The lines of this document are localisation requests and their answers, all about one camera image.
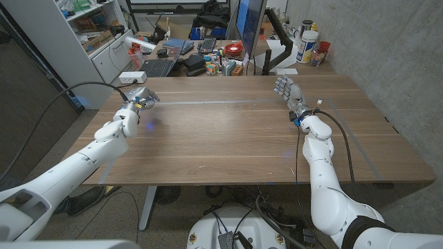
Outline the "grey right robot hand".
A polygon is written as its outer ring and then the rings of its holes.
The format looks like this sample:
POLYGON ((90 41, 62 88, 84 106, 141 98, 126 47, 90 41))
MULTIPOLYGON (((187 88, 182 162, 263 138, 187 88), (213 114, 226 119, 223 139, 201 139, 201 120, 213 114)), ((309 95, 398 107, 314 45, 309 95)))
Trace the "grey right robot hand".
POLYGON ((275 81, 274 91, 287 102, 291 122, 301 122, 311 114, 304 93, 290 77, 279 77, 275 81))

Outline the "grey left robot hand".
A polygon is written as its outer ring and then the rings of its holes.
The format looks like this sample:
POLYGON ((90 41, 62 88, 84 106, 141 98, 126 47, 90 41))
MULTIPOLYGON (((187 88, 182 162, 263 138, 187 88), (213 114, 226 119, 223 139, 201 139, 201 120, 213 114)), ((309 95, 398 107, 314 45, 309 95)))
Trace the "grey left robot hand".
POLYGON ((124 102, 122 109, 129 109, 138 113, 144 109, 151 109, 160 98, 146 86, 137 87, 125 93, 128 101, 124 102))

